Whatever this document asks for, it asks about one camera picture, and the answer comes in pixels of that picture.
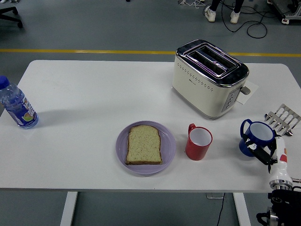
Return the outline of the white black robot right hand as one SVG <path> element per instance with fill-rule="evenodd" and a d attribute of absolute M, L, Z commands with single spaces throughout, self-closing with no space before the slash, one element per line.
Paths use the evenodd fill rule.
<path fill-rule="evenodd" d="M 292 186 L 293 180 L 287 172 L 287 151 L 284 139 L 280 135 L 276 135 L 268 145 L 271 151 L 268 154 L 263 148 L 251 141 L 246 134 L 242 135 L 244 144 L 259 161 L 268 166 L 270 173 L 270 186 Z"/>

